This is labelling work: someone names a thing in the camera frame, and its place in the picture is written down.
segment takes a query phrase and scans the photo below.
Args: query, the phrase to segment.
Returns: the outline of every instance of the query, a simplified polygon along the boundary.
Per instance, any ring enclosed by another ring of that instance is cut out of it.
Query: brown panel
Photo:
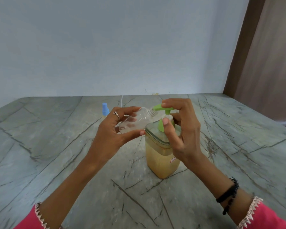
[[[286,121],[286,0],[266,0],[234,99]]]
[[[232,98],[234,98],[264,3],[265,0],[249,0],[223,92]]]

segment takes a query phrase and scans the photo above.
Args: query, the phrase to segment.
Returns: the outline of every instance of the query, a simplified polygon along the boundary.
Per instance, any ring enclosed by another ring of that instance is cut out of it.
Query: silver ring
[[[118,113],[117,113],[116,111],[114,111],[113,114],[118,116]],[[119,118],[119,120],[120,120],[120,117],[119,117],[119,116],[118,116],[118,118]]]

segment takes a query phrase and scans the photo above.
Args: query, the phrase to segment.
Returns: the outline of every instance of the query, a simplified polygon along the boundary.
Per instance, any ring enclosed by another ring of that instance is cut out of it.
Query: pink garment
[[[43,223],[39,214],[40,203],[35,204],[30,213],[14,229],[49,229]],[[240,222],[237,229],[286,229],[286,222],[262,203],[262,199],[255,197],[247,216]]]

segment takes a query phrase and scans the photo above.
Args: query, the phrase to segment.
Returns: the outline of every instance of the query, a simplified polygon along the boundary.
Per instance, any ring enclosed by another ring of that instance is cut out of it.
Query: white sticker
[[[171,160],[170,160],[170,163],[172,163],[173,161],[175,161],[177,158],[176,157],[173,157]]]

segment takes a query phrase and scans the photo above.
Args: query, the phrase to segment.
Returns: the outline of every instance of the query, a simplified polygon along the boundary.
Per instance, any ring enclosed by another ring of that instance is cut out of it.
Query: blue spray nozzle
[[[103,110],[102,110],[103,116],[107,116],[109,114],[107,103],[102,103],[102,107],[103,107]]]

